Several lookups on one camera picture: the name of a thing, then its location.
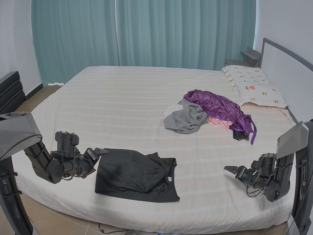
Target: pillowcase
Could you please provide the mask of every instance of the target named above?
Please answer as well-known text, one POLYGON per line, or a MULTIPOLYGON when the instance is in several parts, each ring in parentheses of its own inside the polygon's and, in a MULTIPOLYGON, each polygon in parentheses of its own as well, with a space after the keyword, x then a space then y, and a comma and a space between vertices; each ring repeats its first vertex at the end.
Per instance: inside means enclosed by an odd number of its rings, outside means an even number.
POLYGON ((222 68, 222 71, 232 85, 240 106, 247 102, 280 108, 288 106, 284 96, 260 68, 229 65, 222 68))

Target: gray knit cloth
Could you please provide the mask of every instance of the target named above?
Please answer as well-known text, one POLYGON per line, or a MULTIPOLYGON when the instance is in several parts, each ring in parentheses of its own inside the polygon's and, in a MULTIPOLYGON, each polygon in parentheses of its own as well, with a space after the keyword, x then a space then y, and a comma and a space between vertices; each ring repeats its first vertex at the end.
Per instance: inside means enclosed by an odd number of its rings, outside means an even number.
POLYGON ((190 134, 198 131, 200 125, 209 122, 208 115, 200 105, 185 99, 182 99, 178 104, 182 104, 184 108, 180 111, 172 112, 163 119, 165 129, 190 134))

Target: purple cloth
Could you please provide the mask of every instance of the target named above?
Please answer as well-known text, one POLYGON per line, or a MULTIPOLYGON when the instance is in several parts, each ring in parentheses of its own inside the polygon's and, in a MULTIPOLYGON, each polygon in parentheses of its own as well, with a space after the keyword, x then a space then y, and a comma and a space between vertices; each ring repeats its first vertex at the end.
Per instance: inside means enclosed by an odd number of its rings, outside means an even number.
POLYGON ((248 136, 253 132, 251 144, 256 136, 256 126, 250 115, 245 115, 240 106, 224 96, 216 95, 212 92, 193 90, 188 92, 184 99, 191 103, 200 105, 209 116, 225 121, 233 121, 229 127, 233 131, 244 131, 248 136))

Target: teal curtain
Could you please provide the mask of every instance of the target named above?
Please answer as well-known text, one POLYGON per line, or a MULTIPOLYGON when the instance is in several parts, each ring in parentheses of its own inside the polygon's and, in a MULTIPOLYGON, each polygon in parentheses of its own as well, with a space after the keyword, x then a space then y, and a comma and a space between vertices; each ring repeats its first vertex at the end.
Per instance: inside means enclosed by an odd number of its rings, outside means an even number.
POLYGON ((119 65, 115 0, 32 0, 32 30, 43 85, 119 65))
POLYGON ((220 70, 253 47, 256 0, 116 0, 120 65, 220 70))
POLYGON ((43 84, 95 65, 220 70, 253 47, 256 0, 32 0, 43 84))

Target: tile floor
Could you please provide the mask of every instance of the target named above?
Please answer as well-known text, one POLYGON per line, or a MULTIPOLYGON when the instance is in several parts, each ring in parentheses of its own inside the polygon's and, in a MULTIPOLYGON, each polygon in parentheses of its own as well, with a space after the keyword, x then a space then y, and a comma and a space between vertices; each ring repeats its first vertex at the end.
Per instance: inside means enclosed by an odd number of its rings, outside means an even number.
MULTIPOLYGON (((56 92, 60 86, 46 86, 36 93, 30 100, 24 102, 17 111, 31 112, 38 104, 45 100, 49 95, 56 92)), ((44 205, 39 204, 25 194, 21 195, 24 207, 28 216, 33 220, 40 235, 100 235, 98 223, 72 217, 67 214, 52 210, 44 205)), ((240 231, 232 233, 220 233, 220 235, 283 235, 286 222, 272 226, 267 229, 240 231)), ((105 233, 117 231, 118 228, 101 225, 105 233)), ((14 232, 6 219, 2 209, 0 209, 0 235, 14 235, 14 232)))

